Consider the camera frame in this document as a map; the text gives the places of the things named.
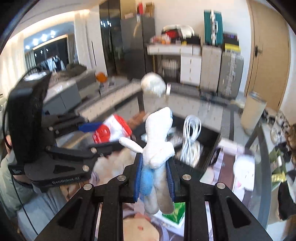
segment teal suitcase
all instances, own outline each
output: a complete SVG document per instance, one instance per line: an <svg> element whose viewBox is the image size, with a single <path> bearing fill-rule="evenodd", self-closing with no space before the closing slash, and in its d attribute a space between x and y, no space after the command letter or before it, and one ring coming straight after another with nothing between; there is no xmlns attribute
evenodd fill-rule
<svg viewBox="0 0 296 241"><path fill-rule="evenodd" d="M223 44L223 25L220 12L213 10L204 11L205 18L205 43L220 46Z"/></svg>

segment person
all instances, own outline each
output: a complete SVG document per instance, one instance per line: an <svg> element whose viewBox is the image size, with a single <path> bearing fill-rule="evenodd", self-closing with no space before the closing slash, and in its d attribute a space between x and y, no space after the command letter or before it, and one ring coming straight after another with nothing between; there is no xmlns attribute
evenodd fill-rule
<svg viewBox="0 0 296 241"><path fill-rule="evenodd" d="M50 188L46 193L37 194L30 180L25 175L12 176L8 164L16 162L13 149L6 147L7 155L0 163L0 204L12 222L17 221L19 230L27 241L33 241L37 234L66 204L67 200L59 187Z"/></svg>

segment orange toy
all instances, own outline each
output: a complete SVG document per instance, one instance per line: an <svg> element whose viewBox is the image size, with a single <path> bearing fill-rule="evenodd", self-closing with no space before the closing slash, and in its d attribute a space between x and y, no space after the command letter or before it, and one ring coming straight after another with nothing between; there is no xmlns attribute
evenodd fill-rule
<svg viewBox="0 0 296 241"><path fill-rule="evenodd" d="M99 81L100 83L105 83L107 81L107 77L105 76L105 74L103 72L99 72L96 74L96 79L97 81Z"/></svg>

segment coiled cable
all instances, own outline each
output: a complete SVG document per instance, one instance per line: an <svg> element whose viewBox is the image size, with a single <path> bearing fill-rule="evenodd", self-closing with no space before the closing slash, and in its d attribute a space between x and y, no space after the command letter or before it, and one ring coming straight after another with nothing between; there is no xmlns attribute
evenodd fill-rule
<svg viewBox="0 0 296 241"><path fill-rule="evenodd" d="M186 117L183 126L183 147L180 155L180 160L185 164L194 167L200 157L200 143L195 143L200 135L202 125L198 117L189 115Z"/></svg>

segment white plush toy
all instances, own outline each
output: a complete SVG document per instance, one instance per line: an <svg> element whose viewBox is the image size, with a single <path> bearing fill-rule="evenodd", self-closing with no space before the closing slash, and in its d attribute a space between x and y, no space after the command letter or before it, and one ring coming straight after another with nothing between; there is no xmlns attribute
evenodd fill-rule
<svg viewBox="0 0 296 241"><path fill-rule="evenodd" d="M128 138L119 139L121 145L143 154L140 193L144 195L145 211L150 214L156 214L159 209L164 214L174 211L165 165L175 155L172 143L165 141L172 123L172 112L169 107L165 107L148 116L145 126L147 145L144 148Z"/></svg>

